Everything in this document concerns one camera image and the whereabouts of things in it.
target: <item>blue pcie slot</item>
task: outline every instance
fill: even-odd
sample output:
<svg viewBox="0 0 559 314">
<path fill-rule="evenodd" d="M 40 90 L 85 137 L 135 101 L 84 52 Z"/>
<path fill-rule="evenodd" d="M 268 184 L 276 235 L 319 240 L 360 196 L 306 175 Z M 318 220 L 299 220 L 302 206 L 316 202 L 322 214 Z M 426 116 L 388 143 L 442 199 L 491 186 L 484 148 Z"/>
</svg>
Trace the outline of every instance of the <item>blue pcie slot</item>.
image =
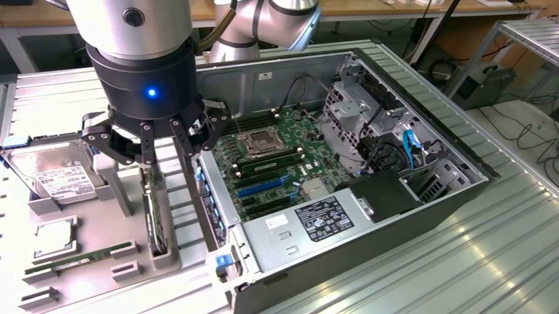
<svg viewBox="0 0 559 314">
<path fill-rule="evenodd" d="M 272 188 L 279 188 L 286 184 L 287 176 L 282 177 L 274 181 L 270 181 L 268 183 L 259 184 L 251 188 L 245 188 L 240 190 L 236 195 L 243 198 L 244 196 L 249 196 L 252 194 L 260 193 L 261 191 L 270 190 Z"/>
</svg>

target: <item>blue cable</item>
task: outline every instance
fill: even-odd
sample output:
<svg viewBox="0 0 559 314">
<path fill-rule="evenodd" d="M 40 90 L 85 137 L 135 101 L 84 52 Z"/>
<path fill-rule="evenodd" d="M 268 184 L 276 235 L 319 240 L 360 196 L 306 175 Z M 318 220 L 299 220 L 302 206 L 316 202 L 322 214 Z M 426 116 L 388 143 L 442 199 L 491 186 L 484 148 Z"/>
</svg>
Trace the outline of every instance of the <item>blue cable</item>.
<svg viewBox="0 0 559 314">
<path fill-rule="evenodd" d="M 404 149 L 406 154 L 408 155 L 408 158 L 410 158 L 410 166 L 414 169 L 414 156 L 411 154 L 411 144 L 415 147 L 422 148 L 422 143 L 419 142 L 418 137 L 414 134 L 414 131 L 411 131 L 411 130 L 404 131 L 403 138 L 402 138 L 402 143 L 403 143 L 403 149 Z"/>
</svg>

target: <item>workbench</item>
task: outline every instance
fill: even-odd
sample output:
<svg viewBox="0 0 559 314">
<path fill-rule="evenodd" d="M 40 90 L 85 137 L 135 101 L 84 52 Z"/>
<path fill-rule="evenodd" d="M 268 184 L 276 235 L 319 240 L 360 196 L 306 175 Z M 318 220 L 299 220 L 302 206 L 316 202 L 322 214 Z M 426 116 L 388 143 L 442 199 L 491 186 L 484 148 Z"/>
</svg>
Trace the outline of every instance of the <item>workbench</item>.
<svg viewBox="0 0 559 314">
<path fill-rule="evenodd" d="M 559 310 L 559 195 L 498 139 L 382 44 L 371 41 L 312 45 L 310 52 L 360 48 L 462 138 L 500 180 L 427 234 L 326 281 L 264 313 L 556 313 Z M 292 54 L 261 51 L 264 57 Z M 11 133 L 40 133 L 33 114 L 49 106 L 71 116 L 105 108 L 92 69 L 20 75 L 5 91 L 4 125 Z M 65 123 L 57 120 L 59 128 Z M 56 311 L 60 313 L 228 313 L 227 299 L 211 286 L 207 247 L 173 147 L 156 143 L 165 173 L 183 268 L 169 276 L 116 290 Z M 11 272 L 11 230 L 28 209 L 15 194 L 16 179 L 0 173 L 0 273 Z M 0 281 L 3 295 L 19 282 Z M 12 303 L 3 302 L 8 308 Z"/>
<path fill-rule="evenodd" d="M 431 6 L 424 16 L 426 7 L 415 4 L 404 5 L 400 2 L 395 2 L 392 5 L 388 5 L 380 0 L 320 0 L 323 8 L 320 21 L 343 22 L 432 18 L 434 21 L 411 58 L 414 62 L 418 60 L 434 35 L 450 3 L 451 0 L 447 0 L 443 5 Z M 528 3 L 531 13 L 527 18 L 532 19 L 538 17 L 542 10 L 547 7 L 547 3 L 546 0 L 528 0 Z M 195 28 L 213 27 L 216 25 L 212 0 L 191 0 L 191 11 Z M 528 10 L 520 12 L 516 6 L 490 8 L 478 3 L 476 0 L 462 0 L 452 16 L 498 16 L 520 13 L 527 14 Z M 77 34 L 71 14 L 43 0 L 35 0 L 32 6 L 0 7 L 0 24 L 3 26 L 0 28 L 0 39 L 21 73 L 35 73 L 37 71 L 33 59 L 21 45 L 21 37 Z"/>
</svg>

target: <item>blue led light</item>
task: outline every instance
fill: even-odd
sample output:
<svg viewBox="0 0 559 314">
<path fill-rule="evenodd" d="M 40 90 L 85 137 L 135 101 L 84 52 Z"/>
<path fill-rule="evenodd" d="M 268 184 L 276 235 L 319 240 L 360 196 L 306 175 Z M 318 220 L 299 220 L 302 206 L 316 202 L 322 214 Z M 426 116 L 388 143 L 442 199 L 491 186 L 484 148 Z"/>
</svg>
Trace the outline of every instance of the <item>blue led light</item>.
<svg viewBox="0 0 559 314">
<path fill-rule="evenodd" d="M 157 96 L 159 96 L 159 92 L 157 92 L 157 90 L 153 88 L 153 87 L 149 87 L 147 90 L 145 90 L 145 95 L 149 97 L 149 98 L 156 98 Z"/>
</svg>

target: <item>hard drive label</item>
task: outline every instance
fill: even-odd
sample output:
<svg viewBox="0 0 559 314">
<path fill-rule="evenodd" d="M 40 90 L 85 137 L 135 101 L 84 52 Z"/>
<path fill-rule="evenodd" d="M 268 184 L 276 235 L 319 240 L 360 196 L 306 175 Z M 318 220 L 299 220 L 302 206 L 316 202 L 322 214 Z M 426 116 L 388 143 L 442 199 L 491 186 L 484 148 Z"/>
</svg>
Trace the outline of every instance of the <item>hard drive label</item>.
<svg viewBox="0 0 559 314">
<path fill-rule="evenodd" d="M 355 226 L 335 196 L 296 209 L 295 213 L 314 242 Z"/>
<path fill-rule="evenodd" d="M 33 173 L 33 178 L 55 200 L 92 193 L 93 184 L 83 166 Z"/>
</svg>

